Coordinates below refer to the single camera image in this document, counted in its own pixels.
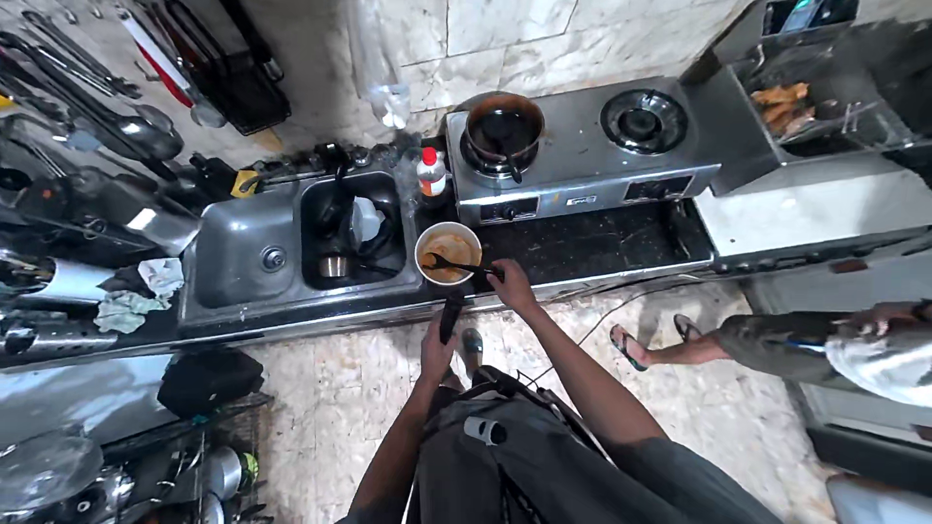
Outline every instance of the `gas stove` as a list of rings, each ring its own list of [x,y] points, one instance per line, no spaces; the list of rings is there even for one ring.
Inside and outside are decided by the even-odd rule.
[[[719,170],[675,78],[653,77],[534,99],[545,129],[518,166],[478,158],[468,112],[446,116],[459,220],[471,227],[585,213],[701,193]]]

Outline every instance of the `stainless steel sink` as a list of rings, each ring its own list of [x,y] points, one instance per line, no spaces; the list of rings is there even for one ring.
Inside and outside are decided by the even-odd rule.
[[[315,228],[334,194],[332,176],[273,186],[248,199],[218,202],[201,217],[200,234],[184,255],[185,287],[180,320],[206,324],[285,309],[362,300],[420,287],[423,277],[411,255],[417,240],[411,203],[399,197],[390,171],[366,168],[344,179],[386,215],[380,244],[366,264],[399,269],[394,275],[356,269],[349,276],[323,278],[318,261],[347,241],[349,220],[339,231]]]

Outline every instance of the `stove burner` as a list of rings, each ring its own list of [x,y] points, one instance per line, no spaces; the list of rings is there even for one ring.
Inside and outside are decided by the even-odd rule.
[[[625,109],[618,117],[618,128],[623,134],[644,142],[657,136],[661,130],[660,118],[647,109]]]
[[[629,90],[602,108],[602,129],[623,149],[659,155],[686,137],[688,118],[683,107],[657,90]]]
[[[517,163],[518,169],[521,172],[525,172],[530,167],[531,163],[534,162],[534,159],[537,157],[537,152],[541,148],[540,144],[534,145],[525,156],[519,159],[514,159]],[[512,168],[508,165],[508,162],[494,162],[486,159],[482,159],[476,154],[473,147],[469,144],[469,141],[466,140],[466,134],[463,133],[462,137],[459,139],[459,152],[462,153],[463,158],[466,160],[466,163],[470,165],[477,173],[488,176],[491,178],[511,178],[512,177]]]

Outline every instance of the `countertop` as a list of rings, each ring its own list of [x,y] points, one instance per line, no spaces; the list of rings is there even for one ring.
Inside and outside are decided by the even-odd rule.
[[[416,214],[418,234],[437,222],[457,220],[455,202]],[[712,245],[690,200],[641,204],[603,212],[572,214],[478,228],[483,262],[517,260],[532,285],[597,278],[639,269],[709,263]],[[493,294],[481,276],[459,287],[468,299]],[[121,335],[106,352],[8,355],[0,360],[5,371],[77,364],[89,360],[194,349],[262,338],[262,330],[286,324],[324,322],[347,315],[403,309],[425,303],[440,304],[450,288],[423,283],[417,291],[374,299],[282,310],[243,321],[180,326],[177,298],[167,311],[153,311],[136,332]]]
[[[838,164],[779,170],[723,197],[695,199],[719,257],[819,244],[932,224],[932,190],[890,162],[883,174]]]

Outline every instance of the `person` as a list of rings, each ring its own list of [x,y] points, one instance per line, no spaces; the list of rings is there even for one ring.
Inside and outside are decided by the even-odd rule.
[[[932,407],[932,301],[881,302],[857,312],[733,315],[709,333],[673,317],[682,342],[648,350],[619,324],[612,344],[637,370],[730,359],[745,367],[837,389]]]
[[[533,330],[578,415],[557,415],[516,379],[481,365],[477,332],[464,331],[461,347],[456,337],[442,344],[434,319],[421,343],[421,374],[340,522],[401,522],[405,508],[408,522],[445,524],[780,522],[715,465],[672,442],[538,305],[516,262],[493,265],[504,279],[489,282]],[[448,370],[455,348],[473,379],[465,393]],[[579,417],[588,433],[570,423]]]

